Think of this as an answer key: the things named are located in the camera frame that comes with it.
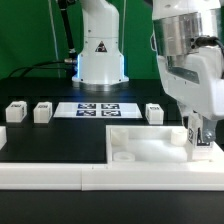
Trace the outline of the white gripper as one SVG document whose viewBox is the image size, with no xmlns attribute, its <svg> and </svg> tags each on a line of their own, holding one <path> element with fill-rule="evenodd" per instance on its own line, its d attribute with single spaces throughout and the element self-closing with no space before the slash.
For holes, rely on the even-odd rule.
<svg viewBox="0 0 224 224">
<path fill-rule="evenodd" d="M 182 125 L 188 128 L 188 118 L 196 111 L 202 118 L 201 136 L 205 143 L 216 139 L 217 122 L 224 119 L 223 55 L 217 47 L 202 47 L 198 53 L 185 57 L 185 71 L 172 74 L 166 59 L 157 57 L 159 74 L 166 94 L 180 102 Z"/>
</svg>

